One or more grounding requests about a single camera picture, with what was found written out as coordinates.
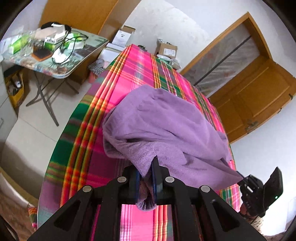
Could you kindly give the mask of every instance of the yellow bag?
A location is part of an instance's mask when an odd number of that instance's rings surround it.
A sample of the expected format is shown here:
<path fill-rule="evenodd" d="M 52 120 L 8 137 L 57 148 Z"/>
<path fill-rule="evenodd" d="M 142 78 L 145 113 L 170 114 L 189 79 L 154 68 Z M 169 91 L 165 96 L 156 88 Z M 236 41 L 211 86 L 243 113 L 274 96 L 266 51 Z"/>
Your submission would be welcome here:
<path fill-rule="evenodd" d="M 8 96 L 10 99 L 10 102 L 14 108 L 20 106 L 20 104 L 23 102 L 24 98 L 24 79 L 28 77 L 28 71 L 27 69 L 23 68 L 21 70 L 17 70 L 13 74 L 5 77 L 5 84 L 8 92 Z M 18 88 L 18 91 L 15 94 L 11 94 L 9 91 L 9 86 L 11 86 L 12 81 L 19 80 L 21 87 Z"/>

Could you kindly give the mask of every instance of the door handle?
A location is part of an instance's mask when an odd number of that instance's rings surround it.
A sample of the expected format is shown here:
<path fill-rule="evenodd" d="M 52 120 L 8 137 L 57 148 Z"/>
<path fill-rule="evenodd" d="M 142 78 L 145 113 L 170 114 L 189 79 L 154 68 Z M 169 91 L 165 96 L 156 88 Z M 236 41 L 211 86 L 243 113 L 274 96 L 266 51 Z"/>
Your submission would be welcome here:
<path fill-rule="evenodd" d="M 246 132 L 250 132 L 251 130 L 255 129 L 259 125 L 258 121 L 254 121 L 252 123 L 249 123 L 249 126 L 245 129 Z"/>

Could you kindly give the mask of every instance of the towel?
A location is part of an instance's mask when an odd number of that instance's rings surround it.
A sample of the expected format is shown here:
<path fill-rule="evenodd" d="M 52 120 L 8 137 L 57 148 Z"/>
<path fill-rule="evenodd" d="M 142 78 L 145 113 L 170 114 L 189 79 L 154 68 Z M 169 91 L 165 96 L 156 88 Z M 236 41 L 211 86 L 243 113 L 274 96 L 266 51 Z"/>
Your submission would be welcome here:
<path fill-rule="evenodd" d="M 143 177 L 141 210 L 155 208 L 148 172 L 155 156 L 188 186 L 220 190 L 242 180 L 228 166 L 232 157 L 226 135 L 192 103 L 164 89 L 142 85 L 131 91 L 106 115 L 102 128 L 106 155 L 130 160 Z"/>

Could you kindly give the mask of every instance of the wooden door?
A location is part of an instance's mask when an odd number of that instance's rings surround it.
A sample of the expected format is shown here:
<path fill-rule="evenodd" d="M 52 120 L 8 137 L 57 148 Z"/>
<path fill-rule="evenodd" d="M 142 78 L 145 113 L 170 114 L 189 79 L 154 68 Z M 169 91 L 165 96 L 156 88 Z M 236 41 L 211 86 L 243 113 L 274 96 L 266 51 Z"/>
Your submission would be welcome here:
<path fill-rule="evenodd" d="M 48 0 L 39 25 L 56 21 L 111 40 L 140 1 Z"/>
<path fill-rule="evenodd" d="M 259 56 L 210 101 L 232 143 L 278 113 L 295 93 L 296 79 L 273 60 Z"/>

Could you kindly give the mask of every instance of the tablecloth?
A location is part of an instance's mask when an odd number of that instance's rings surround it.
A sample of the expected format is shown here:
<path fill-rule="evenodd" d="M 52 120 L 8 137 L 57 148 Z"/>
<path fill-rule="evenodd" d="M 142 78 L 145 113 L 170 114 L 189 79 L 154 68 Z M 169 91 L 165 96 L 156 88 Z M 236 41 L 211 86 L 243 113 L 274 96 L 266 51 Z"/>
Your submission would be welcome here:
<path fill-rule="evenodd" d="M 38 227 L 81 187 L 106 185 L 130 164 L 105 155 L 102 120 L 142 84 L 166 89 L 193 103 L 216 130 L 225 132 L 215 107 L 184 77 L 139 47 L 127 47 L 90 87 L 56 144 L 42 185 Z M 234 161 L 229 165 L 235 169 Z M 218 193 L 239 211 L 237 184 Z M 142 212 L 135 205 L 123 205 L 120 240 L 173 240 L 170 205 L 158 206 L 150 212 Z"/>

